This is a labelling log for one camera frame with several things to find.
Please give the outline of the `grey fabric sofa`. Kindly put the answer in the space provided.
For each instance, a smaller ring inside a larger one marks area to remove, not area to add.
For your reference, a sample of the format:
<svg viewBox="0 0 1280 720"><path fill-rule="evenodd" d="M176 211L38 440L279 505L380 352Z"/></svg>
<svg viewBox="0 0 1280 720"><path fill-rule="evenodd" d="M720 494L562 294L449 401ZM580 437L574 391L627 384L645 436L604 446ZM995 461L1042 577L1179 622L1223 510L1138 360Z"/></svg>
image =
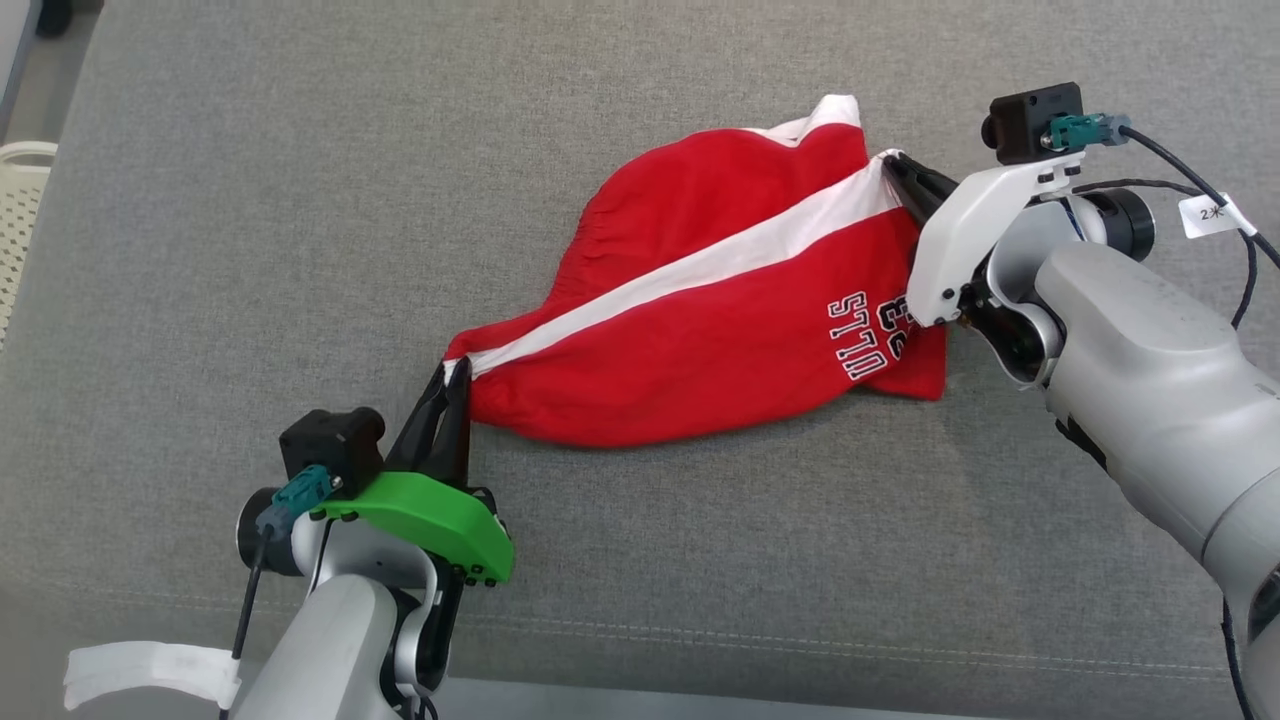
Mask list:
<svg viewBox="0 0 1280 720"><path fill-rule="evenodd" d="M0 719L63 720L74 647L229 644L279 433L399 425L631 158L852 94L873 150L960 178L992 99L1064 81L1280 245L1280 0L106 0L0 351ZM516 560L449 688L1239 714L1215 584L969 332L938 402L472 447Z"/></svg>

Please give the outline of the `cream perforated laundry basket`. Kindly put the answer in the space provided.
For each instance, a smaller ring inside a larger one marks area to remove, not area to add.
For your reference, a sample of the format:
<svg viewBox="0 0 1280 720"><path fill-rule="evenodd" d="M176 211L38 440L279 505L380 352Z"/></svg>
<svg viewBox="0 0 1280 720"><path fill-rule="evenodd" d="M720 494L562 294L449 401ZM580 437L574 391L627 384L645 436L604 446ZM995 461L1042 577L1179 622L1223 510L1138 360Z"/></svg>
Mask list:
<svg viewBox="0 0 1280 720"><path fill-rule="evenodd" d="M0 146L0 351L56 152L56 143L44 141Z"/></svg>

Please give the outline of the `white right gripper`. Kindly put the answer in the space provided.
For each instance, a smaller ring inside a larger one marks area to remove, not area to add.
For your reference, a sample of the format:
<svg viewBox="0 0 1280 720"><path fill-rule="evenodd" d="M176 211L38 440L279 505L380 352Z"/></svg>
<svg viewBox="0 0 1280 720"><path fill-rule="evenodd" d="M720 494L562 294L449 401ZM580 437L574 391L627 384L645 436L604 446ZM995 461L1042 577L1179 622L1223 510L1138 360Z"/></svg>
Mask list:
<svg viewBox="0 0 1280 720"><path fill-rule="evenodd" d="M1069 167L1083 151L997 167L960 184L897 151L884 155L884 178L920 229L905 293L910 316L923 327L956 320L964 284L1032 199L1065 190Z"/></svg>

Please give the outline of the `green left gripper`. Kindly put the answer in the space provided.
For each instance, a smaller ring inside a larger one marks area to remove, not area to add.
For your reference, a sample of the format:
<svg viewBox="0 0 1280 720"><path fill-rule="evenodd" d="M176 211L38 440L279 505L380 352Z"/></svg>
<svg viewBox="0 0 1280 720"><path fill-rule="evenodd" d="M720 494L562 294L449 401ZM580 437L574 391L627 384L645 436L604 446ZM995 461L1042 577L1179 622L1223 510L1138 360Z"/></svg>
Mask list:
<svg viewBox="0 0 1280 720"><path fill-rule="evenodd" d="M334 520L353 515L461 566L480 584L504 584L515 565L513 542L477 496L461 491L468 487L470 387L471 370L453 370L445 382L440 363L387 455L388 471L356 497L333 495L315 509Z"/></svg>

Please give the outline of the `red shorts with white stripes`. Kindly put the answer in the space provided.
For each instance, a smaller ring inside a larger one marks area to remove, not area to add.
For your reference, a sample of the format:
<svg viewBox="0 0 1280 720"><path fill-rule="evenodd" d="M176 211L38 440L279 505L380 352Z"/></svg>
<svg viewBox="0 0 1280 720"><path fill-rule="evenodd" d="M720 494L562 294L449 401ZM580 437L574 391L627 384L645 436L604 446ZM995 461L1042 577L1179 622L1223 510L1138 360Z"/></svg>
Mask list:
<svg viewBox="0 0 1280 720"><path fill-rule="evenodd" d="M947 332L906 309L918 231L828 94L771 128L704 129L585 205L543 304L465 331L443 377L476 421L622 448L756 427L854 388L945 393Z"/></svg>

